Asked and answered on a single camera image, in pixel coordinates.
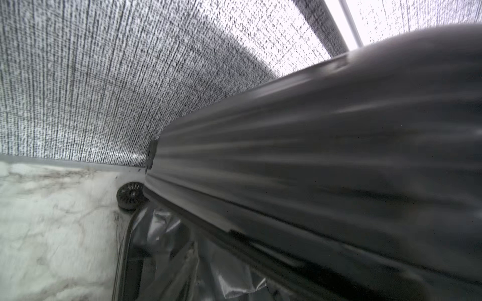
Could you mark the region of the black ribbed hard-shell suitcase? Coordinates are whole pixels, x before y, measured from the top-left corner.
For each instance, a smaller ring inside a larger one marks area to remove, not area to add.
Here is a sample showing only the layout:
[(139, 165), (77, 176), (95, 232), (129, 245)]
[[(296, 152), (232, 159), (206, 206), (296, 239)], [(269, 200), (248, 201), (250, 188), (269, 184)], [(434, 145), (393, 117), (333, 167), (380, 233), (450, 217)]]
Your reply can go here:
[(181, 117), (117, 200), (114, 300), (480, 300), (481, 26)]

